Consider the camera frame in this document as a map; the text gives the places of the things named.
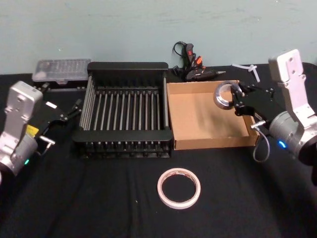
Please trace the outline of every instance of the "black dish rack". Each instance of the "black dish rack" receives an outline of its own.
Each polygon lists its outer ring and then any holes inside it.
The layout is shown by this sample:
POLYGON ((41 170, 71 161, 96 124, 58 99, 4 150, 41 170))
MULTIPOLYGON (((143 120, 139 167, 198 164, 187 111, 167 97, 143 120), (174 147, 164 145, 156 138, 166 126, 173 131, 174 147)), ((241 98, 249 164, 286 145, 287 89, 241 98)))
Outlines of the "black dish rack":
POLYGON ((102 157, 170 157, 164 62, 91 62, 79 130, 82 152, 102 157))

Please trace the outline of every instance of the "cardboard box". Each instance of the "cardboard box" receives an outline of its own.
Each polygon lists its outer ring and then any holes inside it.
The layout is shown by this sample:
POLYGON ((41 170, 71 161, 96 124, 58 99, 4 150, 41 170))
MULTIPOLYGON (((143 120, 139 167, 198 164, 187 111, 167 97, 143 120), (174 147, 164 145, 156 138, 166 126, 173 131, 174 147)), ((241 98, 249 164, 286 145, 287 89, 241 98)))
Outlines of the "cardboard box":
MULTIPOLYGON (((223 110, 213 102, 213 92, 221 82, 167 84, 175 150, 256 144, 259 134, 250 129, 253 117, 238 117, 234 109, 223 110)), ((232 98, 230 92, 223 97, 232 98)))

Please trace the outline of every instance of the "white tape roll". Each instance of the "white tape roll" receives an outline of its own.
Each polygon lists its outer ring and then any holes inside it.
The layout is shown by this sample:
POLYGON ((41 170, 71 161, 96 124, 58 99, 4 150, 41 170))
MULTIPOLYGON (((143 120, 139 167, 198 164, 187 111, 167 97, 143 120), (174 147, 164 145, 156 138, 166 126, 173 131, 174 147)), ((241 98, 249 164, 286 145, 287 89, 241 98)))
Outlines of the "white tape roll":
POLYGON ((173 208, 173 209, 186 209, 186 208, 193 206, 199 198, 200 191, 201 191, 201 187, 200 187, 200 182, 199 182, 197 176, 193 172, 186 170, 186 169, 175 168, 175 169, 167 170, 158 179, 159 198, 166 206, 173 208), (189 200, 184 201, 184 202, 174 202, 174 201, 169 200, 165 196, 165 194, 163 192, 163 188, 162 188, 163 183, 168 177, 173 176, 173 175, 183 175, 183 176, 190 178, 194 182, 195 187, 196 187, 196 192, 192 198, 190 198, 189 200))

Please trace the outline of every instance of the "black tablecloth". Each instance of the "black tablecloth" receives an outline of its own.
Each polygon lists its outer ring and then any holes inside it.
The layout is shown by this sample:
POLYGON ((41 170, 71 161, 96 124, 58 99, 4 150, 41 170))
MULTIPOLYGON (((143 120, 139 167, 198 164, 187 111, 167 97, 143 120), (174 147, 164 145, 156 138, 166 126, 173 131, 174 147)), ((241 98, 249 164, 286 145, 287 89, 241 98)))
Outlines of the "black tablecloth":
MULTIPOLYGON (((317 111, 317 67, 304 64, 309 102, 317 111)), ((216 67, 218 79, 255 82, 247 70, 216 67)), ((258 65, 261 86, 271 82, 268 65, 258 65)), ((0 76, 0 128, 7 91, 31 75, 0 76)), ((81 92, 51 92, 45 100, 67 110, 81 92)), ((280 90, 277 100, 283 105, 280 90)), ((71 141, 74 124, 53 128, 57 141, 44 158, 32 158, 11 187, 0 188, 0 237, 317 237, 317 188, 311 168, 292 160, 276 141, 264 164, 252 148, 173 151, 170 159, 82 160, 71 141), (199 178, 198 202, 186 210, 165 206, 157 194, 160 175, 174 167, 199 178)), ((164 186, 170 198, 190 197, 186 178, 164 186)))

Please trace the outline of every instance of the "teal wall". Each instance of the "teal wall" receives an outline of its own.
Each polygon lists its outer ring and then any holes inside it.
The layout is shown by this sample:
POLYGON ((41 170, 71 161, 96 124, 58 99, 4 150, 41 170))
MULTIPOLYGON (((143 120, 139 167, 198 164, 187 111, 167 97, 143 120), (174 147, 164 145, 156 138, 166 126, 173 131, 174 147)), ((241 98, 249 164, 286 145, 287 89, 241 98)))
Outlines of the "teal wall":
POLYGON ((176 41, 205 65, 265 63, 298 48, 317 62, 316 0, 1 0, 0 74, 39 59, 179 62, 176 41))

